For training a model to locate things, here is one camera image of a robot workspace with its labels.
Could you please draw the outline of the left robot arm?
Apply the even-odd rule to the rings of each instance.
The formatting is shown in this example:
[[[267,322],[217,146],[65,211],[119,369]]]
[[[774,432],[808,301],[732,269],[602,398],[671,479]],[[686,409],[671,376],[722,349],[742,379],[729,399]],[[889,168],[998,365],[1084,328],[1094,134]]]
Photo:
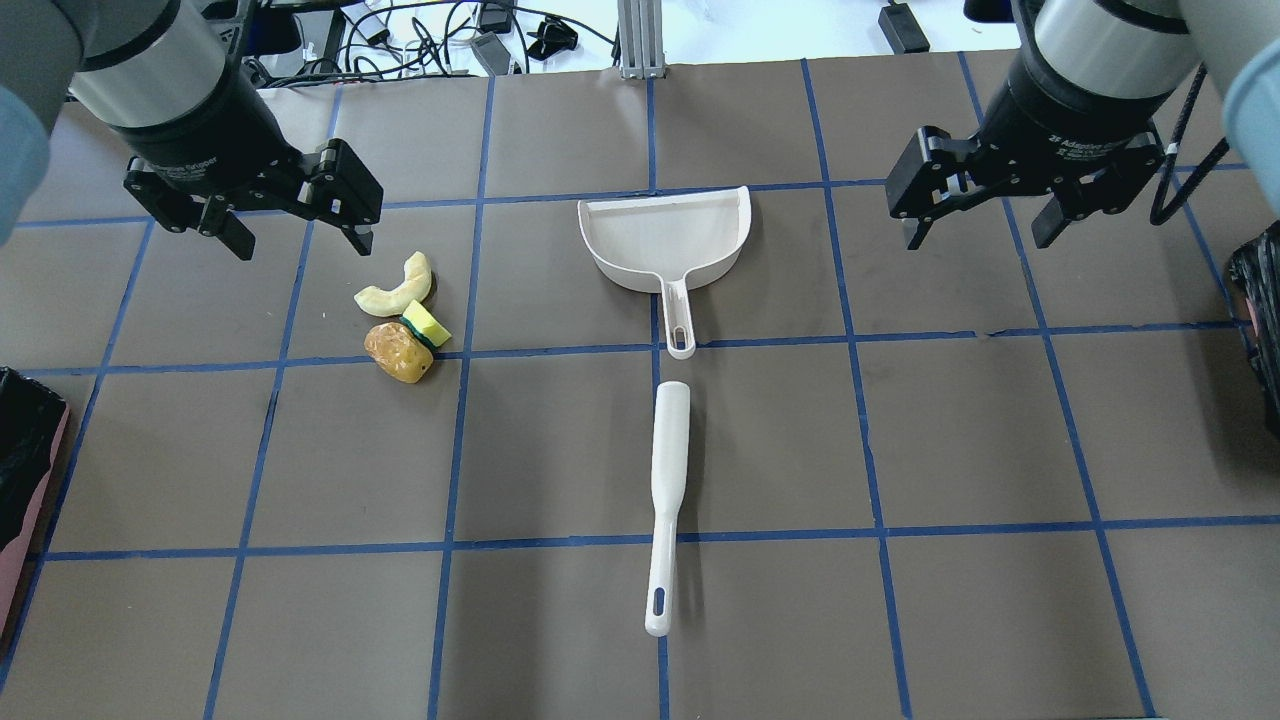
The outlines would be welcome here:
[[[73,97],[132,150],[125,191],[160,225],[248,261],[244,210],[337,228],[372,251],[381,184],[342,138],[291,145],[260,92],[188,1],[3,4],[3,238],[44,182]]]

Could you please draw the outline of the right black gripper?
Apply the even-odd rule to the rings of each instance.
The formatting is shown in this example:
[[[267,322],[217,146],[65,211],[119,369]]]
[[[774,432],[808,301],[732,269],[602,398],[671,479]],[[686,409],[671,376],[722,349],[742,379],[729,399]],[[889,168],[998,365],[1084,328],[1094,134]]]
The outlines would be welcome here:
[[[884,179],[888,213],[906,249],[932,225],[986,200],[986,187],[1052,199],[1032,222],[1037,249],[1073,223],[1125,211],[1161,163],[1155,113],[1172,95],[1110,97],[1071,83],[1037,55],[1018,55],[975,137],[923,126]],[[975,179],[972,170],[975,167]]]

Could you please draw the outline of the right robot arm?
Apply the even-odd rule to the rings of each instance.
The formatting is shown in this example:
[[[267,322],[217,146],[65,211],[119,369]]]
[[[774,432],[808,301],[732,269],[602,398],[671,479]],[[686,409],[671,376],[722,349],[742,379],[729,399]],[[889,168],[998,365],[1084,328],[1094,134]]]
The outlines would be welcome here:
[[[1125,211],[1174,159],[1155,114],[1196,69],[1222,97],[1222,132],[1277,206],[1275,1],[1014,1],[1021,45],[977,131],[923,126],[886,182],[919,249],[940,219],[993,199],[1047,197],[1048,247],[1071,223]]]

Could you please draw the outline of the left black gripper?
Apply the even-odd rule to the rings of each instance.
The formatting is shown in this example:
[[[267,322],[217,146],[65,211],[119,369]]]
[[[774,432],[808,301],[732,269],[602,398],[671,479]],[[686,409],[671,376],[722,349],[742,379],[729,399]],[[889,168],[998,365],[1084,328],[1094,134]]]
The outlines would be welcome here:
[[[360,256],[372,254],[380,182],[342,138],[306,155],[291,146],[236,64],[224,65],[211,94],[180,117],[118,132],[134,154],[125,191],[170,232],[196,231],[250,261],[256,238],[228,202],[266,209],[270,197],[300,196],[297,217],[337,228]]]

